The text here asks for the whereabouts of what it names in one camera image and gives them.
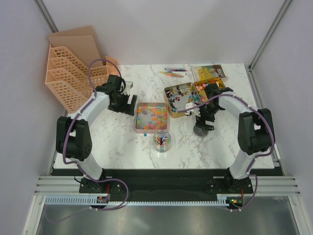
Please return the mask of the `silver round jar lid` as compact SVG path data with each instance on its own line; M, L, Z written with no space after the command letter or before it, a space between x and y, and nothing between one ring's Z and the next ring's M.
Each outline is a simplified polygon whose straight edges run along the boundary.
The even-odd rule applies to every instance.
M197 127L193 128L193 133L199 138L204 138L208 135L208 131L204 131L201 128L197 128Z

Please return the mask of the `gold tin of star candies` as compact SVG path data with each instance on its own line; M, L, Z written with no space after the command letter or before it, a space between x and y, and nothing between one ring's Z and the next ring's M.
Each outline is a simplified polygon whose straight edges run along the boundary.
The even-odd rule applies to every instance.
M198 95L200 96L201 101L204 102L207 100L205 88L209 87L212 84L214 84L213 87L217 86L219 89L225 88L224 82L219 77L194 82L194 86L196 87L196 90L198 92Z

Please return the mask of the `gold tin of lollipops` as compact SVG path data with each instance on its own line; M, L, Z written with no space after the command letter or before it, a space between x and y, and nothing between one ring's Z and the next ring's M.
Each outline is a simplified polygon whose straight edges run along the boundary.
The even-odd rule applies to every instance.
M179 113L179 111L185 110L187 103L193 102L196 105L202 103L195 85L191 82L166 87L164 89L164 99L172 118L185 116L184 113Z

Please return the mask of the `pink tray of gummy candies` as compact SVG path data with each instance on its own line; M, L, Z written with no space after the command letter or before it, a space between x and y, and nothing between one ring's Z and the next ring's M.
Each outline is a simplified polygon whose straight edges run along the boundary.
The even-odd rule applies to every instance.
M170 126L166 103L139 102L136 105L134 130L138 134L167 131Z

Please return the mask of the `clear glass jar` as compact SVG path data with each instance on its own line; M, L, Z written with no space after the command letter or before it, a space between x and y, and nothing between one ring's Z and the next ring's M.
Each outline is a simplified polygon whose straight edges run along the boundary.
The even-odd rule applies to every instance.
M155 150L159 153L168 151L171 147L171 135L168 131L158 131L153 137Z

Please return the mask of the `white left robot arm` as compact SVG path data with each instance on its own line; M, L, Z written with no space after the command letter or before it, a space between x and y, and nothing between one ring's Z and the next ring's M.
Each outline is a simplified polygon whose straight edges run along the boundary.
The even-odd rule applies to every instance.
M132 87L132 81L110 75L106 83L93 88L81 108L57 120L56 151L62 155L64 164L76 165L83 174L80 193L101 193L109 184L104 169L91 153L90 126L103 110L133 116L137 96L130 94Z

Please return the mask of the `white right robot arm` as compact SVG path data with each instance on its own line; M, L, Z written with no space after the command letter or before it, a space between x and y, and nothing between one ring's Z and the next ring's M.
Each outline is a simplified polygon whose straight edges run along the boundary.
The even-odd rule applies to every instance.
M273 153L275 134L271 111L250 106L229 87L220 89L216 84L209 84L205 93L208 100L193 107L196 116L193 132L196 136L205 137L214 130L212 123L218 111L226 110L238 120L240 150L224 178L218 180L220 188L236 193L248 186L249 173L256 159Z

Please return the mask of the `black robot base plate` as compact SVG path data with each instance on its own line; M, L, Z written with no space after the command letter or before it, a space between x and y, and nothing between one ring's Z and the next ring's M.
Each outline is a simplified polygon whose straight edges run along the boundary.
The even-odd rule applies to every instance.
M227 169L106 169L106 181L109 183L104 192L129 195L152 194L156 196L199 195L205 194L252 194L251 180L246 188L236 193L218 186L218 180L224 178Z

